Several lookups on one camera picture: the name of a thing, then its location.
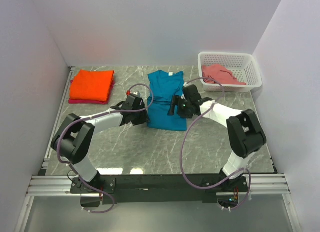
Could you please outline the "blue t shirt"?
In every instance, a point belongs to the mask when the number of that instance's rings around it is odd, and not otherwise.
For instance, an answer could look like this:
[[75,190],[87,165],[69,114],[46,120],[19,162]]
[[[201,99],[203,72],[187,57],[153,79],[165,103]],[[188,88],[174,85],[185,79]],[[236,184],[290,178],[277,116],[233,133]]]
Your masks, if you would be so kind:
[[177,115],[176,108],[173,115],[168,115],[173,96],[183,95],[184,72],[168,73],[158,70],[148,74],[148,80],[153,95],[147,99],[147,126],[158,130],[186,131],[187,120]]

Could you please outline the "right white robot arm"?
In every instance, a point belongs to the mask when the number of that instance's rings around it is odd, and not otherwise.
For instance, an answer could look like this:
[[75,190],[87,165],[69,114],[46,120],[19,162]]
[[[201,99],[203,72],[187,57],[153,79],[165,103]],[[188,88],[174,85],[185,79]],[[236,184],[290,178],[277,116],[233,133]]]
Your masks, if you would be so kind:
[[172,97],[169,116],[177,110],[177,114],[184,119],[191,119],[196,115],[192,125],[199,119],[206,118],[227,129],[231,154],[221,170],[224,176],[217,184],[204,189],[220,186],[222,190],[230,192],[237,186],[237,178],[243,174],[251,157],[267,143],[260,121],[252,109],[242,111],[219,104],[209,97],[202,98],[194,84],[184,86],[182,91],[182,96]]

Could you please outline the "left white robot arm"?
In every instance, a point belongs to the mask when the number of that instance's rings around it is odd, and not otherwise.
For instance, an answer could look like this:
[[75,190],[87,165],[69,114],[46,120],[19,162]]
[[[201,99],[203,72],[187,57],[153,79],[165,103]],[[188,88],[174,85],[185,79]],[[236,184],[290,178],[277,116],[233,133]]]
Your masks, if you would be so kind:
[[68,162],[83,179],[82,187],[88,193],[102,186],[101,175],[91,163],[88,152],[95,134],[131,123],[142,125],[149,121],[146,105],[138,93],[130,93],[125,101],[91,117],[69,114],[54,135],[51,148],[58,158]]

